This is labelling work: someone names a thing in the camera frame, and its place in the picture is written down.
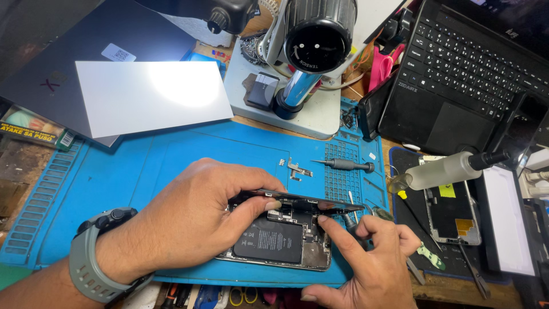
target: plastic bottle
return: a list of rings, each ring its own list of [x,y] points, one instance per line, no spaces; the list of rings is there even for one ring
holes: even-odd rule
[[[463,151],[451,156],[412,167],[406,171],[412,175],[410,188],[423,190],[440,185],[459,183],[479,178],[482,170],[509,159],[506,150],[493,153],[472,154]]]

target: right hand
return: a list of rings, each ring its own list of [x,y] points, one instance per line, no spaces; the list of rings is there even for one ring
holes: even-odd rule
[[[374,243],[374,249],[366,252],[334,219],[319,216],[318,223],[355,274],[339,289],[309,285],[301,291],[301,300],[330,309],[417,308],[406,260],[421,246],[421,241],[408,226],[363,216],[356,235],[371,238]]]

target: blue silicone mat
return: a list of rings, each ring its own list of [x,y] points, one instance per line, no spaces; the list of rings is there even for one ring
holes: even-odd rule
[[[354,107],[356,102],[342,98],[343,110]],[[70,241],[82,221],[115,207],[142,209],[187,165],[202,157],[261,167],[280,179],[290,193],[349,202],[350,190],[355,203],[389,210],[381,140],[364,142],[361,137],[355,119],[350,129],[342,128],[330,141],[232,121],[133,134],[116,150],[79,141],[70,153],[54,153],[42,175],[44,181],[34,188],[7,236],[0,262],[31,269],[54,263],[69,253]],[[292,163],[312,171],[313,177],[298,174],[302,181],[291,180],[287,167],[290,157]],[[332,157],[373,162],[376,170],[371,174],[332,170],[310,162]],[[283,165],[279,164],[281,159],[285,160]],[[351,268],[334,248],[332,266],[326,272],[212,260],[193,268],[157,272],[155,279],[301,287],[311,283],[340,286],[351,276]]]

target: phone battery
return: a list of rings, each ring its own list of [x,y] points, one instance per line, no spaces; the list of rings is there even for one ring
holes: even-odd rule
[[[269,221],[262,215],[255,219],[233,246],[238,257],[300,263],[303,227]]]

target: white paper sheet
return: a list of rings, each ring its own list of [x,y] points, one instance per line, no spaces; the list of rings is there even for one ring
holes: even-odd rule
[[[77,61],[94,138],[233,117],[215,62]]]

